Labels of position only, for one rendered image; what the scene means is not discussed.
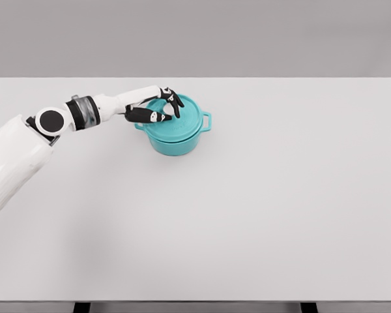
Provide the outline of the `teal pot lid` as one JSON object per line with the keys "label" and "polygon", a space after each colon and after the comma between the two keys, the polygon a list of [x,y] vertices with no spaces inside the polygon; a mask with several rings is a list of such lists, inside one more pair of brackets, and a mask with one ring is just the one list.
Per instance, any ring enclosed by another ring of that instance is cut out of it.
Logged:
{"label": "teal pot lid", "polygon": [[203,112],[190,97],[181,94],[178,96],[184,104],[183,108],[179,108],[179,118],[172,114],[172,120],[147,124],[136,123],[135,128],[161,142],[181,142],[192,137],[203,125]]}

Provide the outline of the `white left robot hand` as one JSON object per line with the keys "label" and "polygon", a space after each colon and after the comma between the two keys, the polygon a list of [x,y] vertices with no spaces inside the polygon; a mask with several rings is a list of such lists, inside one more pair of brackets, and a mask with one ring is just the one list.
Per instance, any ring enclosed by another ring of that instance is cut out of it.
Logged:
{"label": "white left robot hand", "polygon": [[115,113],[118,115],[124,115],[127,121],[133,123],[147,124],[172,120],[171,115],[140,107],[141,104],[156,98],[165,100],[169,103],[173,108],[175,117],[180,117],[179,108],[184,107],[180,97],[172,89],[168,87],[161,88],[157,85],[136,89],[118,95],[118,103]]}

